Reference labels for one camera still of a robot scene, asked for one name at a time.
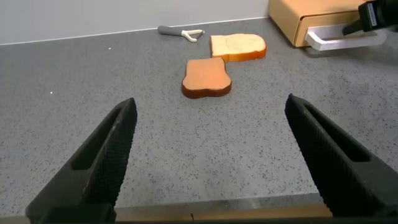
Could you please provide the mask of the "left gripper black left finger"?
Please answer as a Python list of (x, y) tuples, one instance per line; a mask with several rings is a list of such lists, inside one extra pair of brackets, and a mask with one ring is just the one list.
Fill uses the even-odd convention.
[(137, 123), (118, 103), (25, 210), (31, 223), (113, 223)]

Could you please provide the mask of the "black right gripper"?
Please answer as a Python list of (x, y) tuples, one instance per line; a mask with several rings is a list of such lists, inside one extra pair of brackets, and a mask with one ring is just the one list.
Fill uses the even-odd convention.
[(397, 0), (366, 1), (358, 7), (358, 20), (342, 29), (343, 35), (371, 31), (397, 25)]

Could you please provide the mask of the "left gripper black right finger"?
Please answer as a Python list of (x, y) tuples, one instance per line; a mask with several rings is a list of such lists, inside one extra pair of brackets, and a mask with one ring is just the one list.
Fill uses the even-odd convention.
[(303, 98), (285, 115), (324, 203), (336, 217), (396, 217), (397, 171)]

